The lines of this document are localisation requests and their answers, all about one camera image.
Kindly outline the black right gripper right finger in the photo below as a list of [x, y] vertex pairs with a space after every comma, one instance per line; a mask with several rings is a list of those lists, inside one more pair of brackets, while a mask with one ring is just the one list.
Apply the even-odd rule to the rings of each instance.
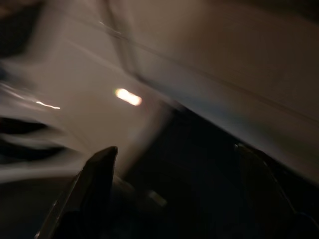
[[317, 239], [319, 225], [296, 211], [267, 163], [243, 144], [235, 145], [241, 178], [265, 239]]

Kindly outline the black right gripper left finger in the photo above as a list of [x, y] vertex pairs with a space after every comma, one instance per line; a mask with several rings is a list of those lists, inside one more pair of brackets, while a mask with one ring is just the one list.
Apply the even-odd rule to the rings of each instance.
[[39, 239], [97, 239], [111, 197], [115, 146], [96, 152], [72, 179], [52, 207]]

